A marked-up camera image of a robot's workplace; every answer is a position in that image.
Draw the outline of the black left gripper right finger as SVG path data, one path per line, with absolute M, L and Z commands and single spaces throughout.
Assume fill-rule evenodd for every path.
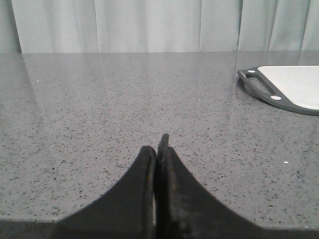
M 156 167 L 156 236 L 159 239 L 268 239 L 263 228 L 239 216 L 193 177 L 164 134 Z

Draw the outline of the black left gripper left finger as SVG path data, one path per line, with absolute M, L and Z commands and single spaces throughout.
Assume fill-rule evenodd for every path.
M 59 221 L 52 239 L 152 239 L 156 153 L 143 146 L 125 175 L 102 197 Z

